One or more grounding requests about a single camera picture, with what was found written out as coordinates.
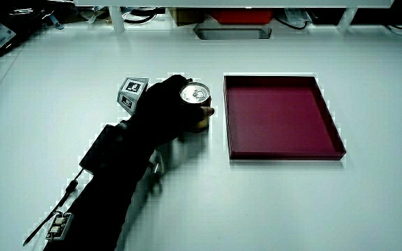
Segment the person's left hand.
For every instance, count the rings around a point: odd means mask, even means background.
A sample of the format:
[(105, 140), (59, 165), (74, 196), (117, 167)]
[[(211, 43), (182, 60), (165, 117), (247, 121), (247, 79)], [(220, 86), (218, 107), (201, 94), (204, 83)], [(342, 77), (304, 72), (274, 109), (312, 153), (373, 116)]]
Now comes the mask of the person's left hand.
[(173, 75), (149, 87), (134, 115), (123, 122), (126, 127), (122, 135), (141, 147), (154, 149), (213, 115), (213, 107), (182, 100), (180, 91), (189, 83), (182, 75)]

